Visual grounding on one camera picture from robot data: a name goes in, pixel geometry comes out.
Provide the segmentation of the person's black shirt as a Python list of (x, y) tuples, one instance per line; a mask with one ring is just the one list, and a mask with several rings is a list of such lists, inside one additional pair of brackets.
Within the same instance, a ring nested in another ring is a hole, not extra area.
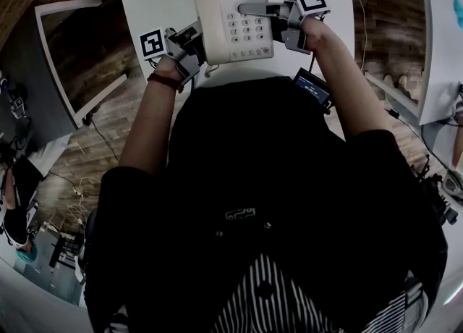
[(448, 253), (394, 135), (342, 140), (282, 77), (195, 90), (162, 173), (118, 166), (102, 177), (93, 236), (95, 333), (211, 333), (261, 254), (347, 332), (398, 297), (409, 272), (427, 318)]

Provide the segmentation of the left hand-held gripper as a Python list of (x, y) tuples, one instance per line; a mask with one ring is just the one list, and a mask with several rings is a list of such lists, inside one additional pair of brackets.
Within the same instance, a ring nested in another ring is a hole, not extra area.
[(203, 32), (196, 20), (180, 31), (157, 28), (140, 36), (143, 60), (155, 69), (158, 60), (167, 56), (176, 62), (182, 76), (181, 86), (187, 84), (203, 65)]

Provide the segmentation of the small black screen device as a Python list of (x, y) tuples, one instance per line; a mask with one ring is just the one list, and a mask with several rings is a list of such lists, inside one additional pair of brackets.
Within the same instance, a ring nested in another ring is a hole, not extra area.
[(324, 80), (315, 76), (308, 70), (300, 68), (292, 82), (312, 95), (323, 109), (325, 115), (331, 113), (333, 101)]

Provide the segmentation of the spare gripper device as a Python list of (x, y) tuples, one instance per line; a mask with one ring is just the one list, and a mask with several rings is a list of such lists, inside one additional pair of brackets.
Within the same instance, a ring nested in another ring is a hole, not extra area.
[(20, 119), (26, 116), (25, 105), (21, 97), (12, 99), (10, 101), (10, 109), (16, 119)]

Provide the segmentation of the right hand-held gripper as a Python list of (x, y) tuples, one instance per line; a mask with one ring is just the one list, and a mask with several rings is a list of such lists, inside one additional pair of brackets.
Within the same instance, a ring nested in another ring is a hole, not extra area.
[(307, 36), (302, 24), (307, 17), (323, 21), (331, 12), (326, 0), (285, 0), (274, 3), (241, 3), (237, 7), (240, 14), (258, 17), (275, 17), (275, 40), (282, 42), (291, 51), (310, 53), (306, 49)]

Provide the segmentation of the person's right forearm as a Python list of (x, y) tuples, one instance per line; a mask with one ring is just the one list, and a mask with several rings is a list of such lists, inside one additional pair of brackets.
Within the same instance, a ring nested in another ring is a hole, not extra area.
[(383, 104), (368, 84), (348, 48), (331, 30), (315, 38), (316, 61), (331, 91), (344, 136), (362, 132), (391, 131)]

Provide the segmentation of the person's left forearm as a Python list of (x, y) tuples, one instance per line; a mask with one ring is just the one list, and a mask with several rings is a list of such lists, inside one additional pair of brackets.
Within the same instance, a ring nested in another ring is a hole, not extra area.
[(169, 131), (181, 81), (176, 62), (162, 57), (148, 81), (119, 160), (120, 166), (152, 175), (165, 170)]

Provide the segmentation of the person's right hand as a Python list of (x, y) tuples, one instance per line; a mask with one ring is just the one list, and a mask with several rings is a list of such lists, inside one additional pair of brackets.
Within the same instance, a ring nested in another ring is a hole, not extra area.
[(321, 20), (306, 17), (302, 22), (302, 30), (305, 34), (305, 50), (314, 51), (325, 37), (328, 27)]

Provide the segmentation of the white desk telephone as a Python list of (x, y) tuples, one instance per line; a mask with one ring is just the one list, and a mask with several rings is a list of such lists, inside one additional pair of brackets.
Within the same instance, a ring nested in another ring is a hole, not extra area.
[(240, 12), (240, 4), (267, 4), (268, 0), (194, 0), (203, 33), (204, 76), (222, 64), (274, 56), (271, 21), (261, 14)]

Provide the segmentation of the black white striped garment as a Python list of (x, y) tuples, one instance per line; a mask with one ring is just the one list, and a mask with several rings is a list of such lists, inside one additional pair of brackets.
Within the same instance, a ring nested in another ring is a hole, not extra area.
[[(356, 333), (418, 333), (429, 309), (421, 282), (409, 272), (405, 290)], [(336, 325), (276, 263), (261, 254), (211, 327), (211, 333), (354, 333)]]

